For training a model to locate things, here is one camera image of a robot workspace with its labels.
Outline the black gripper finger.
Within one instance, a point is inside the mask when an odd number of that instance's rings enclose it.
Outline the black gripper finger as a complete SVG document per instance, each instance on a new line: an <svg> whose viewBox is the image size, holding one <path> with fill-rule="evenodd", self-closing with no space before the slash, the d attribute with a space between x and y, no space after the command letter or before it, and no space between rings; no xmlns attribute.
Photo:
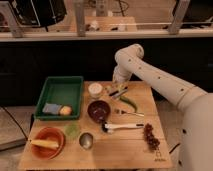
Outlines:
<svg viewBox="0 0 213 171"><path fill-rule="evenodd" d="M128 87L125 87L124 89L122 89L121 91L119 91L118 93L113 95L112 98L116 99L116 98L120 97L122 94L126 93L127 91L128 91Z"/></svg>
<svg viewBox="0 0 213 171"><path fill-rule="evenodd" d="M119 90L116 90L116 91L110 93L109 96L114 96L114 95L117 94L118 92L119 92Z"/></svg>

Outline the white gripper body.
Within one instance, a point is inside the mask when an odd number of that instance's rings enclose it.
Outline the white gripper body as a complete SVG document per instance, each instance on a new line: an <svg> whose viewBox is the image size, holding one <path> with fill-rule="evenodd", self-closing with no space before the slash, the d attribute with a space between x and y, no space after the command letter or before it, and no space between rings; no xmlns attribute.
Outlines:
<svg viewBox="0 0 213 171"><path fill-rule="evenodd" d="M123 87L128 81L128 72L120 66L113 71L112 81L119 87Z"/></svg>

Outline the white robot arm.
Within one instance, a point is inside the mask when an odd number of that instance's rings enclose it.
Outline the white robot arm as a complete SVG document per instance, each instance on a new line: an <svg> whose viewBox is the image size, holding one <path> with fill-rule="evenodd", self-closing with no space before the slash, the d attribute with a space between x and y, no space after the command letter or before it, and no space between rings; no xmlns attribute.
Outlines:
<svg viewBox="0 0 213 171"><path fill-rule="evenodd" d="M184 113L178 171L213 171L213 93L142 60L143 47L133 44L115 53L113 81L136 75Z"/></svg>

